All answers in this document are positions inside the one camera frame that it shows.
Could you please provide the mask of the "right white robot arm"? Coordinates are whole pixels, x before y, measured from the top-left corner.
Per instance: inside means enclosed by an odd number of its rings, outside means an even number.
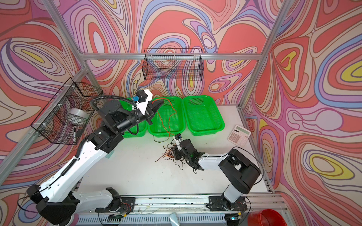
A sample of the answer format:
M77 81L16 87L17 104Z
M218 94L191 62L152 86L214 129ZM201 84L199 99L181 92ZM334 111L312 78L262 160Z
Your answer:
M240 147L233 147L225 154L210 155L199 152L189 139L175 137L175 140L171 148L175 160L188 164L194 174L205 170L221 171L230 183L220 196L208 198L206 208L210 211L246 211L242 195L249 194L262 172L239 151Z

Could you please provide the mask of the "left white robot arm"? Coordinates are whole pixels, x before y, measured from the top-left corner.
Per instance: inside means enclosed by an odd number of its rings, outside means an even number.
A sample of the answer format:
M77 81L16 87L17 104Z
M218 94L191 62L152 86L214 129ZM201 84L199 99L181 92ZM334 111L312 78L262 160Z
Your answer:
M36 204L37 212L53 225L66 226L76 213L104 209L118 212L122 206L119 193L107 187L98 192L81 194L73 188L99 160L111 153L123 140L124 133L139 123L152 119L164 104L153 100L149 90L137 92L133 99L99 96L90 106L102 118L102 125L79 144L75 156L54 176L41 185L30 186L26 193Z

